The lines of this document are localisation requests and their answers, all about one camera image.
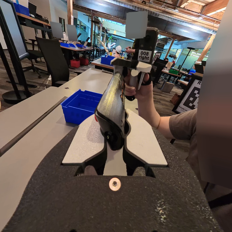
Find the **black framed marker sign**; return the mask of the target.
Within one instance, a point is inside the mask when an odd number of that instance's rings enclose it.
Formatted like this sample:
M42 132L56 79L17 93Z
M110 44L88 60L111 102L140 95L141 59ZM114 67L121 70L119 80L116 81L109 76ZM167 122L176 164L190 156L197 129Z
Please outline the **black framed marker sign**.
M197 109L202 77L193 75L172 111L176 114Z

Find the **black display panel stand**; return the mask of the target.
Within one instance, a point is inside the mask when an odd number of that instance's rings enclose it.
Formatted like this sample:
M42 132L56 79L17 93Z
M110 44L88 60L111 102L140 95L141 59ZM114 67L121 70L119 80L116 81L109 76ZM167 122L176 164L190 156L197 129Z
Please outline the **black display panel stand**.
M17 104L31 97L31 92L28 90L27 82L21 65L21 60L28 58L29 53L25 44L14 4L10 0L0 1L0 27L16 77L19 84L24 87L24 90L18 90L4 50L2 45L0 45L0 57L13 87L13 91L5 92L2 94L2 98L6 103Z

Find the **silver trash can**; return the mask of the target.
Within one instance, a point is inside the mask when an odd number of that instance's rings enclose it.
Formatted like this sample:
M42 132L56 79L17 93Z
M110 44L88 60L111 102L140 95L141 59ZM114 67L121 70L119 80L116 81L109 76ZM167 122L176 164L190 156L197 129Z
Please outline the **silver trash can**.
M164 81L160 90L161 90L161 92L169 94L172 91L174 86L175 86L174 83Z

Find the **blue storage box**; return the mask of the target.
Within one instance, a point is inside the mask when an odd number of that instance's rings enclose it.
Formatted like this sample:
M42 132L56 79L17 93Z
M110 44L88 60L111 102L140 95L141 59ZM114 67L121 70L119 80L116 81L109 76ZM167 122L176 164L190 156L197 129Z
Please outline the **blue storage box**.
M114 56L102 56L101 57L101 64L104 64L104 65L109 65L109 66L112 66L111 65L111 61L114 59L115 57Z
M29 16L29 9L27 7L17 4L15 2L13 2L13 5L17 13Z

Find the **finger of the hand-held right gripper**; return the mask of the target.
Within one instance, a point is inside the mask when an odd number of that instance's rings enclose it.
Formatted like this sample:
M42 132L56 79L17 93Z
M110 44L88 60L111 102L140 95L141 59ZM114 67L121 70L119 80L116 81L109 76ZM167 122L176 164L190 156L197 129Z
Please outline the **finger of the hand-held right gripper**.
M141 77L151 71L152 65L149 63L138 62L136 66L131 67L131 77L137 76L141 72Z
M114 67L114 70L123 70L124 67L130 70L136 70L138 63L137 60L126 60L119 57L111 60L111 65Z

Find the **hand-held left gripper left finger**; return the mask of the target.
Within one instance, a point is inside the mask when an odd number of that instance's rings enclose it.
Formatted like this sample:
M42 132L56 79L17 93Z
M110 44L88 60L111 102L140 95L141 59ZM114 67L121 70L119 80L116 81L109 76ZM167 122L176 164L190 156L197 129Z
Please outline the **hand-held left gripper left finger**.
M79 125L62 164L80 166L83 170L93 166L98 175L103 175L106 160L107 143L99 123L91 115Z

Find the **person's grey shirt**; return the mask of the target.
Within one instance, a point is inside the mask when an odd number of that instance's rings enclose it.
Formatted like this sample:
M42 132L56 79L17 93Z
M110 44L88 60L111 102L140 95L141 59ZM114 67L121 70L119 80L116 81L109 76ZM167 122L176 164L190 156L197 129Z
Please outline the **person's grey shirt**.
M196 137L196 116L197 109L193 109L177 115L172 115L169 119L169 128L175 139L190 141L190 150L186 161L197 176L211 211L219 226L225 232L231 232L232 190L226 187L202 181L201 179Z

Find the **black office chair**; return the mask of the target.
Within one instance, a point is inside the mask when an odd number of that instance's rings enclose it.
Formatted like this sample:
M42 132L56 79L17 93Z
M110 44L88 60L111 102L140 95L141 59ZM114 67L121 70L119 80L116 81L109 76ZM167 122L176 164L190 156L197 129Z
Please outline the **black office chair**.
M67 83L70 72L59 41L39 37L36 41L51 75L51 86L60 87Z

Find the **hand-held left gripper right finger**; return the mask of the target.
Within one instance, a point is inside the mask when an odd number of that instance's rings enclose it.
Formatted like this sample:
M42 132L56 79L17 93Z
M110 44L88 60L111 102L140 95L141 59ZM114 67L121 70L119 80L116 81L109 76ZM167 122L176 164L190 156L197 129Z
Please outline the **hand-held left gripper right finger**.
M152 167L168 166L152 127L130 109L125 110L123 161L127 176L132 176L138 167L145 169L146 176L154 176Z

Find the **blue plastic bin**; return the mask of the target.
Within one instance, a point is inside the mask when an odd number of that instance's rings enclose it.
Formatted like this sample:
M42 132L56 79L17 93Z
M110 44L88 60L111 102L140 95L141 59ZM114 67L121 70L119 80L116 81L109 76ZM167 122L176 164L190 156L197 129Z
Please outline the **blue plastic bin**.
M77 90L61 103L65 121L80 125L94 114L101 97L96 92Z

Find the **black remote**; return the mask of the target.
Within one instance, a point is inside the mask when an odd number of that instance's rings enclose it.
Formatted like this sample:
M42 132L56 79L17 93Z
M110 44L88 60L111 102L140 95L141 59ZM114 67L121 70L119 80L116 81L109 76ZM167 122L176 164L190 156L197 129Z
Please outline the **black remote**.
M129 133L124 83L127 74L126 67L114 68L114 74L94 112L100 132L113 151L120 150L124 146L125 137Z

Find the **person's right hand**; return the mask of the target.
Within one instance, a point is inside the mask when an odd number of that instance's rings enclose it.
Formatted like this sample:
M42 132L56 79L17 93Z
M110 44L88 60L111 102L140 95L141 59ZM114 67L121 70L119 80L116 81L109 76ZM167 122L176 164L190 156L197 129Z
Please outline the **person's right hand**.
M131 78L131 71L128 70L128 74L124 78L126 96L134 96L138 100L138 102L141 102L143 100L146 101L150 98L153 98L153 83L150 77L150 73L146 73L144 75L140 89L138 89L138 83L136 87L132 87L129 85L130 78Z

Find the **wooden background desk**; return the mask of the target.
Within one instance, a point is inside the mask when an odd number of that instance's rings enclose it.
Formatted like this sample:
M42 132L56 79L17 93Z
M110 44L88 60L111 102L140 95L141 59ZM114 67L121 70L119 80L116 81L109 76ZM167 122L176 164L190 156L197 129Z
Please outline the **wooden background desk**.
M43 20L40 19L36 19L33 18L31 16L27 16L25 14L21 14L21 13L16 13L19 19L19 22L21 25L27 26L27 27L31 27L31 28L36 28L39 30L50 30L51 29L51 25L47 22L44 22Z

